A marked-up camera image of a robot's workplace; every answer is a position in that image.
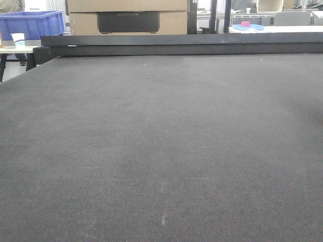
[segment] person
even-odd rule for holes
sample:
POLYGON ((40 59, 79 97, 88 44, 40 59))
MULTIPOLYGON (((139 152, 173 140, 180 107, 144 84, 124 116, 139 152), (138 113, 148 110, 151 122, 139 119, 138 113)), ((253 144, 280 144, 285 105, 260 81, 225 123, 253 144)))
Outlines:
MULTIPOLYGON (((25 0, 0 0, 0 14, 25 11, 25 0)), ((27 65, 27 57, 25 54, 15 54, 20 60, 20 65, 27 65)))

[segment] pink object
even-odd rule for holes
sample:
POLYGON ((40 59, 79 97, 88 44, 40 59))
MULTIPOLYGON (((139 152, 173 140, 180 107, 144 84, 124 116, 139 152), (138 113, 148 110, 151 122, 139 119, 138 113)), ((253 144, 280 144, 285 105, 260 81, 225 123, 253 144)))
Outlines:
POLYGON ((250 27, 250 22, 241 22, 241 27, 250 27))

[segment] white table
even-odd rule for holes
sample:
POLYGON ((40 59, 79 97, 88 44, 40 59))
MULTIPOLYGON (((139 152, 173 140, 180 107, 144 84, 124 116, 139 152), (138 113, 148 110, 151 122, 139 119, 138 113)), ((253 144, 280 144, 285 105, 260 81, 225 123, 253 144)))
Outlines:
POLYGON ((0 48, 1 61, 0 61, 0 82, 2 82, 4 71, 6 68, 7 56, 8 54, 19 54, 25 53, 27 54, 27 66, 26 71, 36 67, 36 61, 34 58, 34 48, 38 47, 38 45, 26 46, 24 48, 16 48, 15 46, 5 46, 0 48))
POLYGON ((265 26, 262 31, 246 30, 241 31, 234 27, 229 27, 230 33, 295 33, 295 32, 323 32, 323 25, 307 26, 265 26))

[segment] white wall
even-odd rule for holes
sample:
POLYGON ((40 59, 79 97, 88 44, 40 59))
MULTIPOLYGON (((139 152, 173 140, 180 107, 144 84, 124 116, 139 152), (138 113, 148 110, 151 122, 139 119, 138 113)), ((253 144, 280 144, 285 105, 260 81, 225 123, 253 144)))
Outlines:
MULTIPOLYGON (((211 0, 198 0, 197 7, 205 9, 207 11, 210 10, 211 0)), ((226 0, 218 0, 217 3, 217 12, 224 13, 226 8, 226 0)))

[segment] white paper cup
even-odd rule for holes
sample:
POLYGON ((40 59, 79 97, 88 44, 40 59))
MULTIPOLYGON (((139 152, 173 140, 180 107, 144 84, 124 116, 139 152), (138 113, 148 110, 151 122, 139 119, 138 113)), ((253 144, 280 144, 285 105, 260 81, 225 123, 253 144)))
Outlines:
POLYGON ((11 34, 11 36, 15 42, 17 49, 24 49, 26 47, 24 33, 15 33, 15 34, 11 34))

